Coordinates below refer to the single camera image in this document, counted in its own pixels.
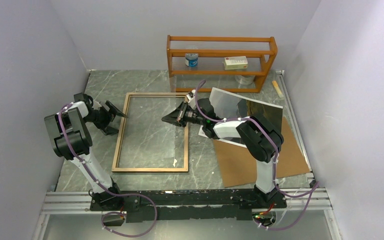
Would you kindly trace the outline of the black wooden picture frame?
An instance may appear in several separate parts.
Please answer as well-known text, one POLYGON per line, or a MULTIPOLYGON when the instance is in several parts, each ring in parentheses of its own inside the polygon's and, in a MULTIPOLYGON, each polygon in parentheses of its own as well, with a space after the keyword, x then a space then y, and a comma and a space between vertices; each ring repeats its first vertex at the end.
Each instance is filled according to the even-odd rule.
POLYGON ((162 121, 184 100, 178 92, 128 92, 120 122, 113 173, 187 173, 189 128, 162 121))

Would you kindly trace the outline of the landscape photo print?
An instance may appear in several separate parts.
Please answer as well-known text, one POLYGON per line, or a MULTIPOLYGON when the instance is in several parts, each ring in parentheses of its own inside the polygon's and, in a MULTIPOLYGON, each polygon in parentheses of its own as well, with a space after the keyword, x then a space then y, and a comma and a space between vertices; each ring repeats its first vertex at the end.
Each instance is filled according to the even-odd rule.
POLYGON ((212 119, 237 119, 263 115, 276 129, 282 129, 283 107, 280 105, 241 96, 215 87, 212 88, 208 99, 215 114, 215 116, 211 116, 212 119))

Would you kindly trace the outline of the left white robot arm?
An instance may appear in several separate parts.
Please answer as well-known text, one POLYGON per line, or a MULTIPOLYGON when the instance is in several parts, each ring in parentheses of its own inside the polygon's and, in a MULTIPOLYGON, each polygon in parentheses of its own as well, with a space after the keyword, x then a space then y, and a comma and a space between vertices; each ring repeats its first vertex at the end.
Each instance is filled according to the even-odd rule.
POLYGON ((58 157, 80 169, 92 187, 93 203, 117 210, 122 206, 123 196, 94 156, 93 140, 86 124, 93 123, 106 136, 115 135, 119 131, 110 123, 116 117, 126 118, 127 115, 110 101, 101 105, 85 93, 77 93, 73 97, 73 102, 44 118, 52 149, 58 157))

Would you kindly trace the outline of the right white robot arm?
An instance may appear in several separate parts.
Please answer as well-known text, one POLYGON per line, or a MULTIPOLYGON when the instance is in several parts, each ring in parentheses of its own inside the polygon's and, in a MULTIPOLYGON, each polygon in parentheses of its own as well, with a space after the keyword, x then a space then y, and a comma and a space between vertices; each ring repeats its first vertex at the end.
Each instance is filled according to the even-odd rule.
POLYGON ((188 123, 200 125, 204 134, 214 140, 240 138, 256 161, 256 204, 266 208, 274 201, 279 192, 276 166, 284 138, 281 131, 263 115, 220 118, 210 100, 201 98, 195 102, 195 107, 183 101, 161 120, 177 127, 185 127, 188 123))

